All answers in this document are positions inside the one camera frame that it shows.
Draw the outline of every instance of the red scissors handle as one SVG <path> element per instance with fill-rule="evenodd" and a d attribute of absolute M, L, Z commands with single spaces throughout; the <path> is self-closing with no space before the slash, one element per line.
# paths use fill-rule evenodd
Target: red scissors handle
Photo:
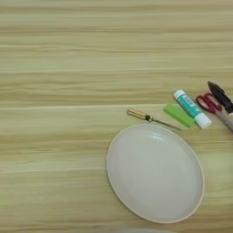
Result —
<path fill-rule="evenodd" d="M 222 105 L 214 101 L 214 96 L 211 93 L 206 93 L 203 96 L 197 96 L 196 101 L 198 105 L 209 113 L 216 114 L 217 111 L 222 110 Z"/>

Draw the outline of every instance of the glue stick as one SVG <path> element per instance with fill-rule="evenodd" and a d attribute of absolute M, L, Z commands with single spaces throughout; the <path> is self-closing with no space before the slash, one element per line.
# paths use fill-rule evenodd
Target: glue stick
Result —
<path fill-rule="evenodd" d="M 200 128 L 207 128 L 212 124 L 208 116 L 186 95 L 183 90 L 174 93 L 174 98 L 185 109 L 185 111 L 195 119 Z"/>

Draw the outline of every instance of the glue stick cap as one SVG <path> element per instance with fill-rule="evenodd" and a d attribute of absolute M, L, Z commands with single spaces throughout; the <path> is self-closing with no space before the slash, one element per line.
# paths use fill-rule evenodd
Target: glue stick cap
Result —
<path fill-rule="evenodd" d="M 200 113 L 195 117 L 196 122 L 198 125 L 205 129 L 208 128 L 211 124 L 212 121 L 208 118 L 208 116 L 205 113 Z"/>

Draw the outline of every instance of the scissors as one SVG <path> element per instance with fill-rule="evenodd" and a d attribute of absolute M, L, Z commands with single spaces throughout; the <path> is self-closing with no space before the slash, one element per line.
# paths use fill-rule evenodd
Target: scissors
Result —
<path fill-rule="evenodd" d="M 197 96 L 196 101 L 202 109 L 211 114 L 217 115 L 233 131 L 233 123 L 223 115 L 222 105 L 211 93 L 206 93 L 203 96 Z"/>

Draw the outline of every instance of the plate rim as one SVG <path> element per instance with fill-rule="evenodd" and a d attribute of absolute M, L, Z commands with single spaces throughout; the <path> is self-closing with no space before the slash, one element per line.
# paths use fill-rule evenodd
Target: plate rim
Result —
<path fill-rule="evenodd" d="M 185 144 L 189 149 L 190 149 L 190 152 L 192 154 L 192 156 L 195 158 L 195 160 L 197 161 L 198 163 L 198 167 L 200 169 L 200 173 L 201 173 L 201 176 L 202 176 L 202 190 L 201 190 L 201 195 L 200 195 L 200 198 L 198 200 L 198 203 L 196 204 L 195 208 L 186 216 L 182 217 L 182 218 L 179 218 L 178 220 L 174 220 L 174 221 L 155 221 L 154 219 L 150 219 L 150 218 L 146 218 L 145 216 L 141 215 L 141 214 L 138 214 L 137 211 L 133 210 L 124 200 L 122 197 L 120 197 L 119 193 L 117 192 L 117 189 L 115 188 L 115 186 L 113 185 L 113 181 L 112 181 L 112 177 L 110 175 L 110 168 L 109 168 L 109 160 L 110 160 L 110 149 L 111 147 L 114 145 L 115 141 L 117 140 L 118 137 L 120 137 L 122 134 L 124 134 L 126 131 L 130 130 L 131 128 L 133 127 L 139 127 L 139 126 L 150 126 L 150 127 L 153 127 L 154 129 L 156 128 L 159 128 L 159 129 L 162 129 L 164 131 L 167 131 L 169 134 L 173 135 L 174 137 L 177 137 L 179 140 L 182 141 L 183 144 Z M 107 172 L 107 175 L 108 175 L 108 180 L 109 180 L 109 183 L 112 187 L 112 189 L 114 190 L 115 192 L 115 195 L 119 198 L 119 200 L 122 202 L 123 205 L 125 205 L 125 207 L 127 207 L 127 209 L 129 209 L 132 213 L 138 215 L 140 218 L 143 218 L 145 220 L 148 220 L 150 222 L 154 222 L 154 223 L 160 223 L 160 224 L 172 224 L 172 223 L 178 223 L 180 221 L 183 221 L 189 217 L 191 217 L 199 208 L 200 204 L 202 203 L 202 200 L 204 198 L 204 195 L 205 195 L 205 187 L 206 187 L 206 182 L 205 182 L 205 175 L 204 175 L 204 172 L 203 172 L 203 168 L 200 164 L 200 161 L 198 159 L 198 156 L 196 155 L 195 151 L 193 150 L 193 148 L 182 138 L 180 137 L 179 135 L 177 135 L 176 133 L 172 132 L 171 130 L 168 130 L 164 127 L 160 127 L 160 126 L 157 126 L 157 125 L 152 125 L 152 124 L 145 124 L 145 123 L 142 123 L 142 124 L 135 124 L 133 126 L 130 126 L 130 127 L 126 127 L 124 129 L 122 129 L 121 131 L 119 131 L 115 136 L 114 138 L 112 139 L 111 143 L 110 143 L 110 146 L 107 150 L 107 154 L 106 154 L 106 172 Z"/>

